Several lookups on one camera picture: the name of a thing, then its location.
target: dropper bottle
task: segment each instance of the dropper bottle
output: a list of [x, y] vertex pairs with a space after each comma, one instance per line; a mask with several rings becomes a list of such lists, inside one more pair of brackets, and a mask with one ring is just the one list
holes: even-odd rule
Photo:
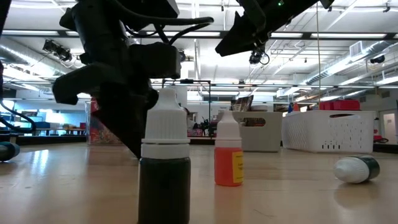
[[232, 111], [225, 111], [217, 124], [215, 142], [215, 182], [235, 187], [243, 183], [243, 151], [239, 124]]
[[139, 170], [138, 224], [187, 224], [190, 217], [190, 140], [187, 114], [175, 90], [159, 91], [148, 111]]

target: orange label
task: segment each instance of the orange label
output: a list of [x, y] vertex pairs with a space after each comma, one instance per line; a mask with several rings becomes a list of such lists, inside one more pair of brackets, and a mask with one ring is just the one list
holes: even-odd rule
[[243, 182], [243, 152], [232, 153], [232, 168], [234, 183]]

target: ceiling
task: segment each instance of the ceiling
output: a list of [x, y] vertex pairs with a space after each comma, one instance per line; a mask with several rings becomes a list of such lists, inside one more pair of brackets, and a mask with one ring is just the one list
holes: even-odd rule
[[[204, 30], [229, 30], [234, 21], [234, 12], [240, 14], [243, 10], [234, 0], [177, 0], [180, 8], [180, 18], [210, 16], [215, 22]], [[72, 6], [74, 0], [15, 0], [6, 21], [7, 30], [64, 30], [58, 22], [65, 8], [39, 9], [46, 7]], [[292, 20], [289, 26], [283, 26], [279, 32], [397, 32], [398, 1], [386, 0], [336, 0], [333, 9], [328, 12], [320, 5], [312, 6]], [[165, 30], [181, 30], [183, 27], [167, 26]], [[154, 30], [152, 26], [145, 30]], [[46, 56], [42, 50], [45, 37], [7, 37], [15, 42]], [[74, 54], [84, 52], [80, 40], [77, 38], [52, 38], [60, 45], [71, 49]], [[142, 39], [142, 44], [151, 44], [160, 39]], [[350, 45], [357, 40], [270, 40], [266, 44], [270, 56], [270, 63], [266, 66], [253, 67], [249, 64], [250, 52], [220, 57], [215, 52], [219, 39], [197, 39], [200, 57], [200, 78], [219, 83], [237, 83], [244, 80], [246, 83], [282, 83], [300, 84], [308, 74], [327, 63], [349, 52]], [[187, 55], [195, 54], [194, 39], [178, 39], [174, 44], [184, 50]], [[386, 55], [384, 64], [395, 62], [395, 49]], [[77, 69], [81, 64], [74, 64], [70, 69]], [[372, 69], [382, 65], [370, 65]], [[190, 67], [189, 78], [195, 79], [193, 66]], [[326, 78], [324, 85], [338, 85], [339, 83], [366, 72], [366, 63], [358, 62], [349, 69], [340, 71]], [[259, 91], [277, 91], [278, 88], [261, 88]]]

